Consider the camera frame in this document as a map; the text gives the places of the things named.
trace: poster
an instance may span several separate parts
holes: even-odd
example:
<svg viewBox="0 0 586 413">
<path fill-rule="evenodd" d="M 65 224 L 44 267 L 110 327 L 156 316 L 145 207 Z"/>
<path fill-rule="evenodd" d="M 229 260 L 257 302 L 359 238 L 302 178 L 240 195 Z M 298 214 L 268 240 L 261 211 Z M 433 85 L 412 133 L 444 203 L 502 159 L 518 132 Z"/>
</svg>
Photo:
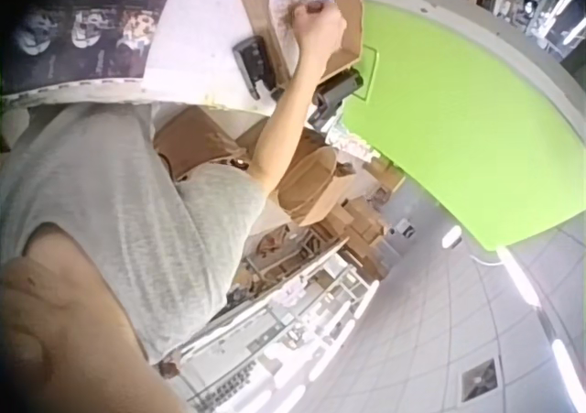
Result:
<svg viewBox="0 0 586 413">
<path fill-rule="evenodd" d="M 42 0 L 2 55 L 5 98 L 143 77 L 167 0 Z"/>
</svg>

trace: woman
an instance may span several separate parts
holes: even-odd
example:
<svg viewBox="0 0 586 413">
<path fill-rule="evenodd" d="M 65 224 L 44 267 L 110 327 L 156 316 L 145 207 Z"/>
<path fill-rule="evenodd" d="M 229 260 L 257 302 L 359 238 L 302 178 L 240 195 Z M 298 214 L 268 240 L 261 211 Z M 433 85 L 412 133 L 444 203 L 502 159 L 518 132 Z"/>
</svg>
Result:
<svg viewBox="0 0 586 413">
<path fill-rule="evenodd" d="M 202 165 L 174 185 L 127 105 L 56 107 L 16 143 L 0 170 L 2 339 L 43 408 L 182 410 L 149 362 L 223 306 L 345 21 L 300 5 L 293 28 L 298 66 L 247 172 Z"/>
</svg>

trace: hand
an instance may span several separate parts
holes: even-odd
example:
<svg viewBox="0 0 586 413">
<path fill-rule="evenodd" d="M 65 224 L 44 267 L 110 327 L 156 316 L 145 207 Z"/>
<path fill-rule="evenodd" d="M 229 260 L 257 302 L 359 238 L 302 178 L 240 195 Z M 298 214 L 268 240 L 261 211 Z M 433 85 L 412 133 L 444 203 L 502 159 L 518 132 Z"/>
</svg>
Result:
<svg viewBox="0 0 586 413">
<path fill-rule="evenodd" d="M 139 353 L 133 333 L 114 315 L 119 312 L 114 300 L 73 286 L 27 257 L 12 260 L 2 270 L 3 359 L 31 396 L 52 397 L 48 391 L 55 392 L 61 383 L 69 387 L 59 389 L 80 389 L 79 375 L 103 369 L 117 342 Z"/>
<path fill-rule="evenodd" d="M 340 49 L 345 29 L 346 20 L 334 3 L 298 5 L 293 11 L 293 31 L 299 45 L 299 61 L 309 61 L 325 70 L 330 56 Z"/>
</svg>

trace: workshop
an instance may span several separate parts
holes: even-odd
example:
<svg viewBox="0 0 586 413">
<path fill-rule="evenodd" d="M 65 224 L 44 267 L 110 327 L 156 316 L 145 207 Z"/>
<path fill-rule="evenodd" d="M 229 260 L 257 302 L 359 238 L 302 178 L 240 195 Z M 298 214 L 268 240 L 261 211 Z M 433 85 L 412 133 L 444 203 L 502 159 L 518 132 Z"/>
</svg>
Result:
<svg viewBox="0 0 586 413">
<path fill-rule="evenodd" d="M 1 411 L 586 413 L 586 0 L 11 5 Z"/>
</svg>

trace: white tabletop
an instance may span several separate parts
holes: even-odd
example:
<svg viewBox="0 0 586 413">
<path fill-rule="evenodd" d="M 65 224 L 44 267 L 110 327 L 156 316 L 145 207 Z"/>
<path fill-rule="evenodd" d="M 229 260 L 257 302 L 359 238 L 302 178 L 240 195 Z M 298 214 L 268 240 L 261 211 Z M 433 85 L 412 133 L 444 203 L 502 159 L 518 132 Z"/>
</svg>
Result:
<svg viewBox="0 0 586 413">
<path fill-rule="evenodd" d="M 256 101 L 232 48 L 253 36 L 241 0 L 168 0 L 146 64 L 143 89 L 158 100 L 272 113 L 264 85 Z"/>
</svg>

